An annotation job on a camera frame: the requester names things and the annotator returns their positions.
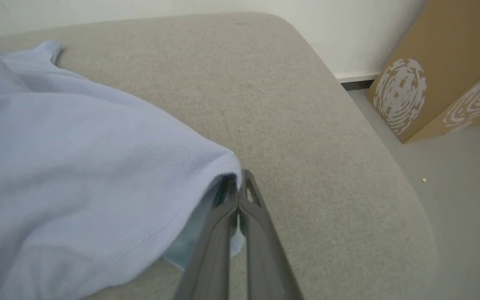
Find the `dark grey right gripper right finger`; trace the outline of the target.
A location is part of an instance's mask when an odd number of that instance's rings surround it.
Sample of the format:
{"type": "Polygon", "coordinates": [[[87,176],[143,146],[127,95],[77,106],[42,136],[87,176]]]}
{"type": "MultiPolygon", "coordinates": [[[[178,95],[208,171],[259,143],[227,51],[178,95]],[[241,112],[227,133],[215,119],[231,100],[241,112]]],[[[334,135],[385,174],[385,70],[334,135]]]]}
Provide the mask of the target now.
{"type": "Polygon", "coordinates": [[[305,300],[249,170],[242,170],[238,212],[246,238],[247,300],[305,300]]]}

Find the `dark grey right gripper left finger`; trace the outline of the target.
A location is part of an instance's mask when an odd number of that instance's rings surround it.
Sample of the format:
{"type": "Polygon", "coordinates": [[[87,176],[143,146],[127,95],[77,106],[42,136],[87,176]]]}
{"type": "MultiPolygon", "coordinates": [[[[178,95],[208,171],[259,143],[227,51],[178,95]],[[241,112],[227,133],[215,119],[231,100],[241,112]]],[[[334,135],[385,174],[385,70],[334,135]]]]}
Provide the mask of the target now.
{"type": "Polygon", "coordinates": [[[238,188],[232,175],[219,184],[173,300],[228,300],[230,241],[238,225],[238,188]]]}

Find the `light blue polo shirt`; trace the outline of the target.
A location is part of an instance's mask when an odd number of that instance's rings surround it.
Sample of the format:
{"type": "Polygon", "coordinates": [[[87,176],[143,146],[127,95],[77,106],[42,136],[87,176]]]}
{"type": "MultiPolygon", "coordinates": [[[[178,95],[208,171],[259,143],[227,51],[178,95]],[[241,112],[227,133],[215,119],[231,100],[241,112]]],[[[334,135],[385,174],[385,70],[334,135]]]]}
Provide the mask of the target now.
{"type": "Polygon", "coordinates": [[[80,300],[193,244],[234,152],[133,95],[0,52],[0,300],[80,300]]]}

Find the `beige fabric sofa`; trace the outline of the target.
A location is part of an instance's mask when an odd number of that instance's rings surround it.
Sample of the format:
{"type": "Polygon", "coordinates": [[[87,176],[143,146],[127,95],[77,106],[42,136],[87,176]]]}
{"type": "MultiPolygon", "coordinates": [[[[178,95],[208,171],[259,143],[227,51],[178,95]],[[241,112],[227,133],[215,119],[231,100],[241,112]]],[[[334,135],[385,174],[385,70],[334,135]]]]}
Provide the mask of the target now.
{"type": "Polygon", "coordinates": [[[314,49],[261,12],[71,25],[58,66],[162,108],[235,152],[261,192],[305,300],[425,300],[432,226],[394,158],[314,49]]]}

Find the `large printed cardboard box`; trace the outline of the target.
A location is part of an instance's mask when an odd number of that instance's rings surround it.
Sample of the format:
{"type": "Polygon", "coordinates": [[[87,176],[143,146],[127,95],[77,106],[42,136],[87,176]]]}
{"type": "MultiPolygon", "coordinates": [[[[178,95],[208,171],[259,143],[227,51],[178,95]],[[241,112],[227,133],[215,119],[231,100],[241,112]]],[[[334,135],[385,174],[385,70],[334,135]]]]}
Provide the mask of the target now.
{"type": "Polygon", "coordinates": [[[480,78],[480,0],[427,0],[366,97],[402,144],[480,78]]]}

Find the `small printed cardboard box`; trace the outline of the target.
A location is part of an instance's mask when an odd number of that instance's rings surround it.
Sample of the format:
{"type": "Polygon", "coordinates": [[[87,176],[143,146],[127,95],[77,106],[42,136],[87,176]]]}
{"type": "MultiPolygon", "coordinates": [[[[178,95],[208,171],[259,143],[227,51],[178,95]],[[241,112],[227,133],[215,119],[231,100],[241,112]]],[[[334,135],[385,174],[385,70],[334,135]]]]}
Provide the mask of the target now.
{"type": "Polygon", "coordinates": [[[480,125],[480,78],[461,97],[408,139],[408,143],[480,125]]]}

